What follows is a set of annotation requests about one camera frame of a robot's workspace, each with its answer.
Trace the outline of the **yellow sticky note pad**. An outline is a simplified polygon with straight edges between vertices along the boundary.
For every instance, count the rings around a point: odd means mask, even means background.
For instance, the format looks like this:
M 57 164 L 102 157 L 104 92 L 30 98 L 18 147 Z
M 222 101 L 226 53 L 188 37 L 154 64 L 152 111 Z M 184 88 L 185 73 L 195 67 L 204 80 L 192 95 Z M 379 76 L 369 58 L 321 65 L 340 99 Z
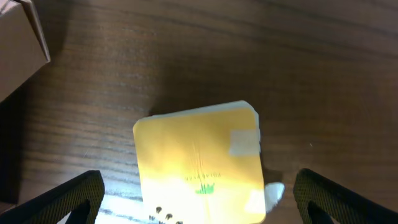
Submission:
M 246 101 L 142 118 L 133 129 L 144 208 L 159 223 L 261 223 L 285 186 L 265 183 Z

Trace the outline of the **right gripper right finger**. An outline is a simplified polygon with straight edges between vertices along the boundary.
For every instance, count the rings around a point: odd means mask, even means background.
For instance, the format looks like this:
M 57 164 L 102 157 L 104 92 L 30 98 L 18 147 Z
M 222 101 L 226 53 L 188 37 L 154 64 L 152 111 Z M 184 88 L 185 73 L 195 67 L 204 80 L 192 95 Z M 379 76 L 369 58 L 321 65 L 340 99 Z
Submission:
M 397 213 L 310 169 L 296 175 L 294 199 L 304 223 L 397 223 Z

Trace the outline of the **open cardboard box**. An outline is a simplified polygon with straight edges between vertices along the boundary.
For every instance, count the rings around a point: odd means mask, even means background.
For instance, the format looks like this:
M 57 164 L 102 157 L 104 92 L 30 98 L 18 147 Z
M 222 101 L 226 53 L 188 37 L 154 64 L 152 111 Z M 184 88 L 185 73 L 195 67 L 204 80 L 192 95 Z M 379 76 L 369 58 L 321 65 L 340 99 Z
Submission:
M 1 0 L 1 100 L 49 62 L 33 1 Z

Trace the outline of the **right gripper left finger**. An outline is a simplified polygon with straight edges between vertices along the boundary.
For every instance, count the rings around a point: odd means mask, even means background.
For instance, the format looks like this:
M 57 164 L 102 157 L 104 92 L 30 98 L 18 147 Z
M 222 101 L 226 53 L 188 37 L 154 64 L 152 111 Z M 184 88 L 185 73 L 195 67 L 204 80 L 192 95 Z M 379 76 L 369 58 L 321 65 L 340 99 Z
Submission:
M 104 198 L 101 172 L 89 170 L 1 214 L 1 223 L 94 223 Z

